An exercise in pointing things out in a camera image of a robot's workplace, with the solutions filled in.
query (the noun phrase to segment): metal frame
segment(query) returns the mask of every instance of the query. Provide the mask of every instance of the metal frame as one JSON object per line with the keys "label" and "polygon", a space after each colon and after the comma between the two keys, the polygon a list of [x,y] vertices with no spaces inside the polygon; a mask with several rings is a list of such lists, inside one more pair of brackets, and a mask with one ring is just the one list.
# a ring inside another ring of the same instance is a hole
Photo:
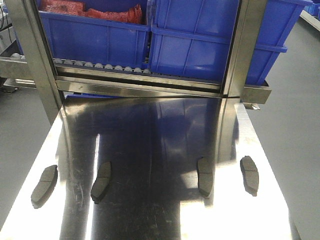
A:
{"label": "metal frame", "polygon": [[171,76],[54,65],[35,1],[6,0],[27,64],[22,60],[1,57],[0,68],[7,68],[1,75],[4,74],[5,77],[12,79],[32,78],[50,123],[53,123],[64,100],[62,91],[121,97],[240,98],[243,91],[246,92],[245,96],[252,92],[252,87],[245,90],[244,86],[266,3],[267,0],[240,1],[225,80],[222,85],[218,85],[198,82],[196,79],[189,81]]}

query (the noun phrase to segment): stainless steel table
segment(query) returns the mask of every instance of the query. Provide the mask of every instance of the stainless steel table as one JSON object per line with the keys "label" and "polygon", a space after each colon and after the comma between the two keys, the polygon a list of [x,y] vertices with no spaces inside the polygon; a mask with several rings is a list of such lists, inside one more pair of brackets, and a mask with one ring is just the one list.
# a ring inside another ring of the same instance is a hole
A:
{"label": "stainless steel table", "polygon": [[[257,196],[240,160],[251,156]],[[213,168],[212,194],[198,190],[197,161]],[[90,197],[99,166],[112,180]],[[34,209],[43,170],[58,166],[50,198]],[[0,240],[293,240],[289,211],[238,99],[68,98],[0,232]]]}

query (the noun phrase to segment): scratch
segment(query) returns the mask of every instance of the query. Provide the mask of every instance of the scratch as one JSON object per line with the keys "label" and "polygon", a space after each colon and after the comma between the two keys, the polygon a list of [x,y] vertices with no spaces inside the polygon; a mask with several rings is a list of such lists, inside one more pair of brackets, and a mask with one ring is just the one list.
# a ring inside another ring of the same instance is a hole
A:
{"label": "scratch", "polygon": [[152,157],[150,157],[150,169],[149,169],[149,187],[151,186],[151,168],[152,168]]}
{"label": "scratch", "polygon": [[154,215],[154,223],[155,223],[155,227],[158,228],[158,224],[157,224],[157,217],[156,215]]}

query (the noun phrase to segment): stainless steel post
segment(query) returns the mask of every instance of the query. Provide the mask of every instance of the stainless steel post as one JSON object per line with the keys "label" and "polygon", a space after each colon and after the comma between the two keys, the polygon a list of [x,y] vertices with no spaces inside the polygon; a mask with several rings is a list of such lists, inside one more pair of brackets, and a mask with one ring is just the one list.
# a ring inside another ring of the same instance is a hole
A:
{"label": "stainless steel post", "polygon": [[58,91],[55,82],[57,70],[36,3],[34,0],[6,0],[5,3],[45,112],[52,124],[62,106],[63,95]]}
{"label": "stainless steel post", "polygon": [[268,0],[242,0],[225,72],[222,92],[227,98],[239,98],[245,86],[260,26]]}

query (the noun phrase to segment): metal surface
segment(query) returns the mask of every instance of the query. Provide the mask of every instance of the metal surface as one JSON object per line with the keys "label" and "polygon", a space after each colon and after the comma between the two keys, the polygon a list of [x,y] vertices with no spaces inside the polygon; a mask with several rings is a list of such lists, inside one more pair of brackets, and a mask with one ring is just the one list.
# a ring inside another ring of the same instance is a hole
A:
{"label": "metal surface", "polygon": [[231,53],[225,71],[222,92],[229,98],[241,96],[252,55],[255,50],[260,26],[268,0],[242,0],[235,24]]}
{"label": "metal surface", "polygon": [[36,84],[33,80],[25,80],[25,79],[6,79],[5,86],[18,87],[18,88],[31,88],[35,89]]}
{"label": "metal surface", "polygon": [[0,57],[0,69],[0,77],[2,78],[33,79],[27,62],[20,59]]}
{"label": "metal surface", "polygon": [[[107,94],[120,97],[221,97],[219,85],[188,81],[185,78],[152,74],[127,74],[109,70],[94,70],[56,64],[59,90],[79,93]],[[10,77],[8,86],[35,88],[27,62],[21,59],[0,57],[0,75]],[[271,92],[268,86],[245,85],[241,99],[246,103],[264,104]]]}
{"label": "metal surface", "polygon": [[241,100],[245,103],[265,104],[271,91],[269,86],[245,85]]}
{"label": "metal surface", "polygon": [[302,10],[300,17],[307,21],[311,26],[320,31],[320,21],[311,16],[307,11]]}
{"label": "metal surface", "polygon": [[18,48],[17,41],[14,41],[0,54],[0,57],[9,58],[12,54],[19,53],[19,52],[20,50]]}
{"label": "metal surface", "polygon": [[85,78],[74,78],[58,76],[57,87],[61,91],[105,94],[119,97],[221,97],[221,94],[206,91],[186,90],[161,86],[138,85],[112,81],[92,80]]}
{"label": "metal surface", "polygon": [[[223,140],[224,129],[232,135]],[[231,153],[219,152],[217,143]],[[259,171],[257,197],[243,185],[240,160],[247,155]],[[210,198],[197,186],[202,157],[214,168]],[[94,204],[90,190],[107,161],[110,188]],[[31,193],[43,170],[56,164],[56,187],[43,207],[34,209]],[[95,98],[65,101],[0,240],[296,240],[296,234],[238,99]]]}
{"label": "metal surface", "polygon": [[104,79],[113,82],[123,83],[124,81],[136,83],[139,85],[152,84],[175,86],[175,88],[189,87],[204,89],[205,91],[211,91],[219,93],[221,84],[219,83],[206,83],[200,82],[201,79],[193,79],[178,76],[168,76],[161,74],[143,74],[135,72],[114,71],[108,69],[89,68],[84,66],[66,66],[63,64],[56,64],[56,69],[59,76],[75,77],[75,78],[87,78],[87,79]]}
{"label": "metal surface", "polygon": [[54,76],[57,72],[36,3],[34,0],[6,0],[5,3],[45,112],[52,124],[62,106],[63,95],[55,83]]}

